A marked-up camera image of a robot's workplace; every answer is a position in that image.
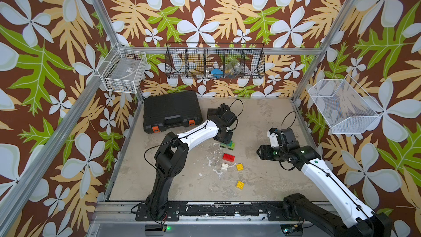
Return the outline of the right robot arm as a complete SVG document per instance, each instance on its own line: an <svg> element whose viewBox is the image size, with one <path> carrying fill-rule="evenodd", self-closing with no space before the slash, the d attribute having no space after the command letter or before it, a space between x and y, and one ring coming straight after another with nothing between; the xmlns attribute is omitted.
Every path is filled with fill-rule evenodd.
<svg viewBox="0 0 421 237"><path fill-rule="evenodd" d="M262 160L290 163L306 175L334 207L333 214L317 206L304 195L295 193L283 200L282 215L301 219L322 229L331 237L389 237L392 221L377 214L356 197L328 168L311 146L301 147L291 128L271 128L269 145L261 145L257 154Z"/></svg>

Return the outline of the lime lego brick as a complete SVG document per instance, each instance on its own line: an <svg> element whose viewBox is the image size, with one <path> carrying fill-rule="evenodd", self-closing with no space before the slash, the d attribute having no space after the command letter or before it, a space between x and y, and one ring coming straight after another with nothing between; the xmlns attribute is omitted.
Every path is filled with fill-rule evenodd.
<svg viewBox="0 0 421 237"><path fill-rule="evenodd" d="M234 149L235 149L235 143L234 143L233 141L231 141L231 142L228 144L228 149L229 149L229 150L234 150Z"/></svg>

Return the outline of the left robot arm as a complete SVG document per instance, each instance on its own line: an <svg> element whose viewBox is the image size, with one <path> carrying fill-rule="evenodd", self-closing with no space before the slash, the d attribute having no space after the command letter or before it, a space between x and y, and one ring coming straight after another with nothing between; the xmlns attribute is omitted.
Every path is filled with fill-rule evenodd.
<svg viewBox="0 0 421 237"><path fill-rule="evenodd" d="M224 103L208 112L208 119L203 124L177 135L170 132L160 144L154 156L156 178L153 190L146 199L149 215L153 219L164 217L173 178L183 170L190 150L208 139L222 144L231 142L231 126L238 122L237 116Z"/></svg>

